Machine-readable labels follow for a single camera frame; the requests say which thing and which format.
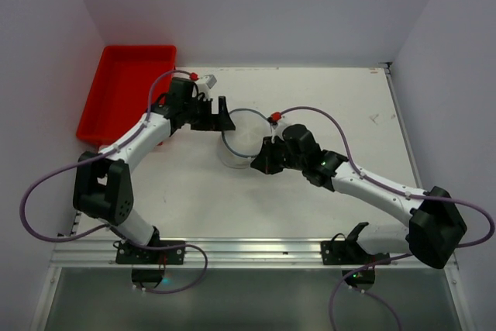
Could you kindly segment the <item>white mesh laundry bag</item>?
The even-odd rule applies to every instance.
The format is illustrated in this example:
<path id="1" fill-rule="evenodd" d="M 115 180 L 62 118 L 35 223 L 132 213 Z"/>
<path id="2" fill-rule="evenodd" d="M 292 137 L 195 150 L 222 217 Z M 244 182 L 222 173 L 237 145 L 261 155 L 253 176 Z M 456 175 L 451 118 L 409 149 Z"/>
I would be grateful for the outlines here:
<path id="1" fill-rule="evenodd" d="M 236 128 L 221 133 L 218 158 L 230 168 L 249 168 L 260 153 L 264 137 L 271 135 L 271 126 L 267 117 L 255 109 L 233 109 L 229 115 Z"/>

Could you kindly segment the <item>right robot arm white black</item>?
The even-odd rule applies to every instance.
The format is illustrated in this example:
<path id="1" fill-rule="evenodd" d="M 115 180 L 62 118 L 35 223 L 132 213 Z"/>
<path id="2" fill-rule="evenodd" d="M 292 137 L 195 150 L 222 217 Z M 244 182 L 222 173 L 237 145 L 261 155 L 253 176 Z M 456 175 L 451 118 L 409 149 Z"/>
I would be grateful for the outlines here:
<path id="1" fill-rule="evenodd" d="M 323 150 L 303 125 L 291 125 L 281 136 L 266 137 L 250 165 L 263 174 L 300 171 L 319 188 L 357 198 L 397 219 L 397 226 L 357 225 L 352 244 L 361 253 L 410 253 L 442 269 L 467 231 L 451 195 L 443 188 L 409 188 L 353 167 L 351 159 Z"/>

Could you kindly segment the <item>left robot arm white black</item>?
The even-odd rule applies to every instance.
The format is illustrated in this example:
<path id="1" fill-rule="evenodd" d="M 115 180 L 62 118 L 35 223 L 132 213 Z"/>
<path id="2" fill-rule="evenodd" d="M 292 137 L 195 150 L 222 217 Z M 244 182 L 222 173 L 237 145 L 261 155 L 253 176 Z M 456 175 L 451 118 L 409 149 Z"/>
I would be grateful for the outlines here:
<path id="1" fill-rule="evenodd" d="M 77 168 L 73 205 L 83 214 L 110 225 L 114 233 L 140 249 L 157 250 L 160 234 L 134 209 L 131 173 L 157 145 L 183 125 L 196 131 L 223 132 L 236 127 L 226 98 L 212 111 L 213 75 L 172 78 L 167 92 L 150 102 L 138 123 L 101 153 L 83 153 Z"/>

